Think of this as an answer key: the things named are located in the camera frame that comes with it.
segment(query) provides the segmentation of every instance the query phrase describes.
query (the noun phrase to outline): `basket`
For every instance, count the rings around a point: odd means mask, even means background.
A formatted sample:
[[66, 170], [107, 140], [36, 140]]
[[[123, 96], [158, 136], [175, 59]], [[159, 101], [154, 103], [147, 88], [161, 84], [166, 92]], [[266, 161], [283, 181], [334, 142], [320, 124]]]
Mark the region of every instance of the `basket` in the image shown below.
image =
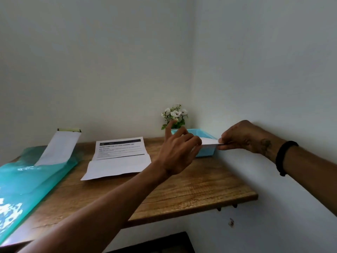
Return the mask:
[[[217, 138], [213, 137], [212, 135], [209, 135], [207, 132], [204, 132], [201, 129], [187, 129], [187, 131], [189, 133], [192, 133], [193, 135], [199, 136], [201, 138], [217, 139]], [[172, 134], [175, 134], [177, 132], [177, 129], [172, 129], [171, 132], [172, 132]], [[199, 151], [199, 153], [196, 157], [212, 156], [214, 154], [215, 148], [216, 148], [215, 146], [205, 146], [205, 147], [200, 149], [200, 151]]]

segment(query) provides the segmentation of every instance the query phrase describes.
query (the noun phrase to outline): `transparent teal plastic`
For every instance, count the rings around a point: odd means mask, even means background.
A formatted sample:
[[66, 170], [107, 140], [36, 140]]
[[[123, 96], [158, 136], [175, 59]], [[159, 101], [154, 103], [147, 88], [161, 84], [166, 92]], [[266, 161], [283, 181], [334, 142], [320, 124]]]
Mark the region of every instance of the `transparent teal plastic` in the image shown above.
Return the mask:
[[[217, 138], [213, 137], [212, 135], [208, 134], [207, 132], [204, 132], [201, 129], [187, 129], [187, 131], [189, 133], [192, 133], [193, 135], [199, 136], [201, 138], [217, 139]], [[175, 134], [177, 132], [177, 129], [172, 129], [171, 132], [172, 132], [172, 134]], [[199, 151], [199, 153], [196, 157], [212, 156], [214, 154], [215, 148], [216, 148], [215, 146], [203, 147], [203, 148], [201, 148], [201, 150]]]
[[0, 244], [81, 158], [73, 153], [66, 163], [34, 166], [45, 148], [27, 148], [0, 167]]

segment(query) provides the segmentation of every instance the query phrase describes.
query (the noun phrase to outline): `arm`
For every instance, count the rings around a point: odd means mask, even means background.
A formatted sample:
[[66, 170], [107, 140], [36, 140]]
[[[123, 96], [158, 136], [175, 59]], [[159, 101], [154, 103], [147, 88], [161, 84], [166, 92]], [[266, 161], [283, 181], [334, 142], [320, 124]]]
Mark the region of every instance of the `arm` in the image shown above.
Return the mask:
[[182, 127], [171, 134], [169, 123], [157, 160], [135, 177], [70, 215], [44, 237], [31, 242], [20, 253], [101, 253], [129, 220], [142, 201], [171, 175], [191, 164], [201, 140]]
[[[243, 148], [260, 153], [275, 163], [280, 147], [286, 142], [274, 134], [241, 121], [225, 131], [218, 146], [220, 150]], [[337, 216], [337, 165], [301, 147], [292, 146], [286, 152], [283, 168], [317, 200]]]

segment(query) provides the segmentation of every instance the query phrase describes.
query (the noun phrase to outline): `paper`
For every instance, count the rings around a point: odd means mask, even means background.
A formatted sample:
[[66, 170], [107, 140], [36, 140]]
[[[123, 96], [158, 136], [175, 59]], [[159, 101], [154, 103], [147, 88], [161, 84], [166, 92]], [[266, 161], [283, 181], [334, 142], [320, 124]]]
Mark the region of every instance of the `paper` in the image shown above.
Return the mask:
[[35, 166], [67, 162], [80, 135], [81, 132], [57, 131]]
[[213, 138], [200, 138], [202, 141], [202, 145], [220, 145], [217, 139]]
[[81, 180], [141, 172], [150, 163], [143, 137], [97, 141], [95, 154]]

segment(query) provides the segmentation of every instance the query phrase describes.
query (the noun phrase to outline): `hand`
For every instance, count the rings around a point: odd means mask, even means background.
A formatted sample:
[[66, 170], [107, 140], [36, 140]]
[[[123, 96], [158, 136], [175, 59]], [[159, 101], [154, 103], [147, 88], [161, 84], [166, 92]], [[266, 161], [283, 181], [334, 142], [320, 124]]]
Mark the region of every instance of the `hand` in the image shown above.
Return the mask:
[[262, 128], [252, 124], [250, 121], [243, 120], [228, 130], [226, 130], [219, 139], [219, 150], [230, 150], [242, 148], [252, 153], [261, 153], [261, 146], [265, 143], [262, 142], [270, 138], [271, 133], [263, 130]]
[[181, 127], [172, 135], [171, 127], [176, 122], [171, 120], [166, 126], [165, 141], [157, 158], [157, 162], [169, 175], [182, 172], [192, 163], [201, 149], [201, 139], [188, 133], [185, 127]]

